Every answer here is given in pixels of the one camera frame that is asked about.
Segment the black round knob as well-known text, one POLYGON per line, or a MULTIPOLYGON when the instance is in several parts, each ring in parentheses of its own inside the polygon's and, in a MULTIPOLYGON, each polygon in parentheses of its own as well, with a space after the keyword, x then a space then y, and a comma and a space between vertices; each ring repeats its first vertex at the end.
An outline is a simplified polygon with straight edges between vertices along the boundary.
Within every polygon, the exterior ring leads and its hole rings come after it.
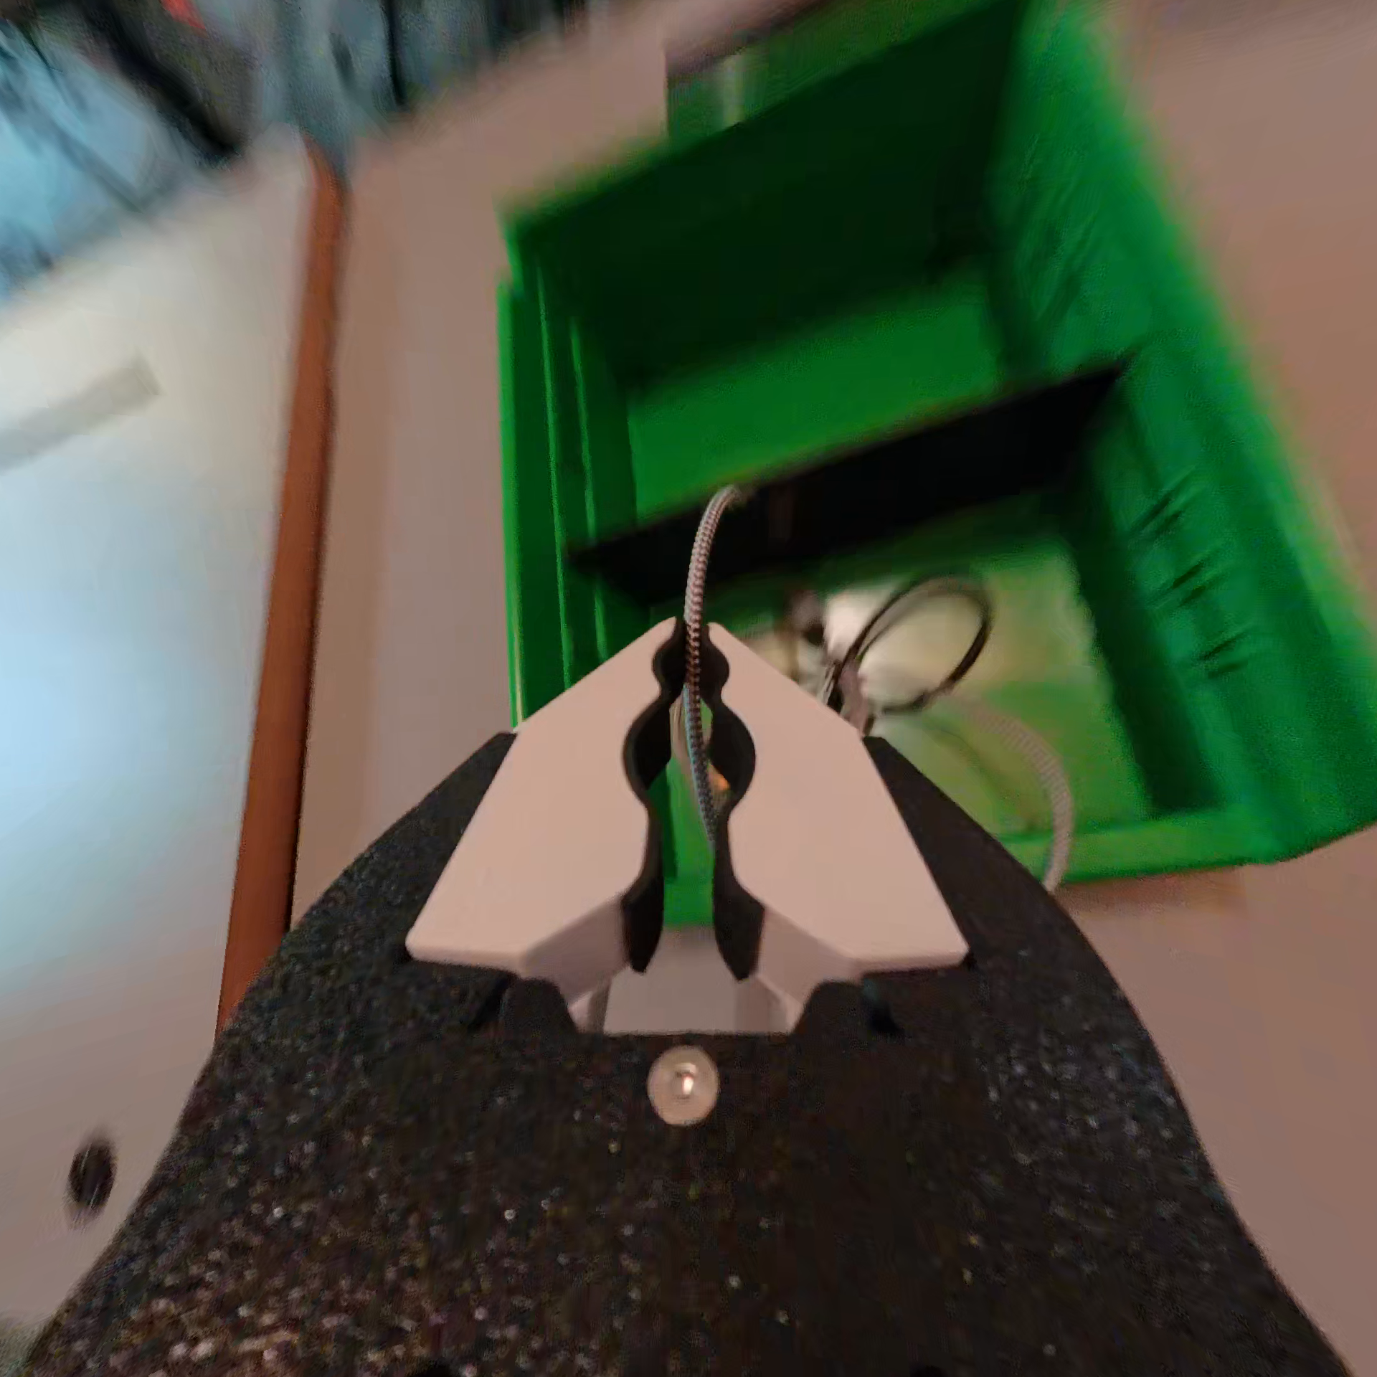
POLYGON ((68 1168, 64 1199, 69 1217, 86 1225, 110 1204, 117 1181, 117 1155, 112 1138, 94 1133, 86 1138, 68 1168))

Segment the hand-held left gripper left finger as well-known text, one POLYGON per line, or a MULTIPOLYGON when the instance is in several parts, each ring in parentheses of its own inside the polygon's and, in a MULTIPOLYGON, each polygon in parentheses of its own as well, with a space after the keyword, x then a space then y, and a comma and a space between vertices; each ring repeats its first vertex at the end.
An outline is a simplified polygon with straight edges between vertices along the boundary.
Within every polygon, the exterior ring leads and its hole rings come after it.
POLYGON ((668 619, 530 715, 407 935, 410 958, 546 983, 568 1006, 646 973, 666 907, 650 791, 682 688, 684 624, 668 619))

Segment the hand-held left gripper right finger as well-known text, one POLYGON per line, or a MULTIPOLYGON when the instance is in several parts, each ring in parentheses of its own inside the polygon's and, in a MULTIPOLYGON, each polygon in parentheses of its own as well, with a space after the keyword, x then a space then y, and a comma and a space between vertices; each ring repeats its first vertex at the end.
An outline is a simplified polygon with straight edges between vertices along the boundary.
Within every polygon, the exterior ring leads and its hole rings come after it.
POLYGON ((753 750, 717 845, 719 948, 746 947, 728 965, 769 993, 774 1029, 818 988, 959 966, 969 943, 861 733, 727 629, 704 642, 727 663, 719 724, 753 750))

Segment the green plastic bin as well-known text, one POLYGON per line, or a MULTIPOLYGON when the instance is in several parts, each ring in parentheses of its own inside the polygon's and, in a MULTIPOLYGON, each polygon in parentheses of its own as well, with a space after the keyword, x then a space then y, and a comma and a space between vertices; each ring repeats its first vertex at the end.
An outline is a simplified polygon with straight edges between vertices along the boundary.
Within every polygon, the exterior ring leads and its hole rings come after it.
POLYGON ((878 733, 1028 868, 1268 865, 1374 825, 1374 637, 1179 227, 1086 4, 859 4, 689 79, 666 135, 509 217, 510 712, 681 611, 818 593, 878 733))

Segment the brown wooden strip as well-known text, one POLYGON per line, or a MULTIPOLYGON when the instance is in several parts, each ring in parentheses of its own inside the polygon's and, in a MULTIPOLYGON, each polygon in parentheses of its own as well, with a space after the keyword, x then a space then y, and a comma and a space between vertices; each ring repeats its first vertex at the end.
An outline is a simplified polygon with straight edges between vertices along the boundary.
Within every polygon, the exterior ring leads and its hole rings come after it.
POLYGON ((305 156, 312 197, 294 388, 217 1032, 232 1025, 282 947, 294 914, 333 473, 340 271, 348 243, 348 196, 340 174, 317 147, 309 145, 305 156))

